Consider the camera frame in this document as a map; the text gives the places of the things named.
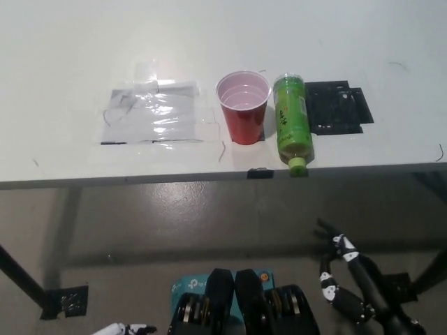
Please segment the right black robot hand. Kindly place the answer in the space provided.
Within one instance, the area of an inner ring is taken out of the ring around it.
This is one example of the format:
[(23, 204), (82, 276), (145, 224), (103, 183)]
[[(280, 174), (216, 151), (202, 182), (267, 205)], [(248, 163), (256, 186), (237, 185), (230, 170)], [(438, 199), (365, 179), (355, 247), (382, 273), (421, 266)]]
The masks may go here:
[[(401, 306), (376, 264), (360, 253), (335, 226), (320, 218), (317, 226), (323, 231), (316, 234), (328, 240), (328, 251), (321, 257), (319, 281), (323, 296), (331, 307), (355, 324), (372, 318), (384, 323), (392, 315), (400, 313)], [(330, 267), (334, 260), (345, 262), (362, 297), (338, 284)]]

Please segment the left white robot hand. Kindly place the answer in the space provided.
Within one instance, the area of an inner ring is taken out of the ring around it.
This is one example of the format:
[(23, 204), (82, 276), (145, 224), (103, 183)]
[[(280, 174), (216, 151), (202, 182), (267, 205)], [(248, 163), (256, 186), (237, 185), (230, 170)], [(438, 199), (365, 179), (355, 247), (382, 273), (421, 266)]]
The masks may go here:
[(156, 332), (157, 328), (151, 325), (113, 323), (98, 330), (93, 335), (148, 335)]

